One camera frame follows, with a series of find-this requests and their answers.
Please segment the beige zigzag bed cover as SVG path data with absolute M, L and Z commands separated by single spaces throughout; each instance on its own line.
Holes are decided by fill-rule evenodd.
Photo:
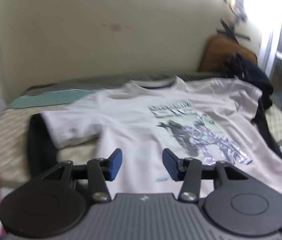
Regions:
M 0 185 L 19 187 L 30 178 L 26 142 L 30 117 L 42 111 L 63 109 L 65 105 L 7 109 L 0 117 Z M 266 120 L 272 137 L 282 145 L 282 112 L 273 105 L 266 111 Z M 96 156 L 97 140 L 61 150 L 60 160 L 72 160 L 75 165 L 85 164 Z

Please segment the white printed t-shirt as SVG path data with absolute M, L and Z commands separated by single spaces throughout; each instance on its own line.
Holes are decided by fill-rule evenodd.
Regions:
M 261 95 L 237 79 L 130 81 L 42 117 L 58 149 L 97 138 L 98 157 L 122 150 L 111 194 L 178 193 L 163 165 L 166 148 L 206 165 L 227 161 L 282 194 L 282 160 L 252 124 Z

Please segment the teal striped bed sheet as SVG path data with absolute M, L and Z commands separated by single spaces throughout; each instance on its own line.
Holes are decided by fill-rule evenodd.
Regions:
M 66 80 L 60 83 L 32 86 L 28 88 L 22 96 L 10 102 L 8 108 L 23 109 L 66 105 L 101 89 L 120 88 L 130 80 L 157 81 L 168 79 L 175 75 L 184 81 L 195 81 L 225 76 L 224 74 L 213 72 L 182 72 L 165 74 L 121 74 Z

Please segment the dark navy clothes pile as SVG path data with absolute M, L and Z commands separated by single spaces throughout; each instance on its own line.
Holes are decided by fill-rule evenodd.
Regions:
M 255 63 L 240 54 L 233 53 L 223 61 L 222 66 L 226 77 L 240 79 L 261 90 L 261 100 L 265 111 L 273 105 L 271 100 L 274 91 L 272 83 Z

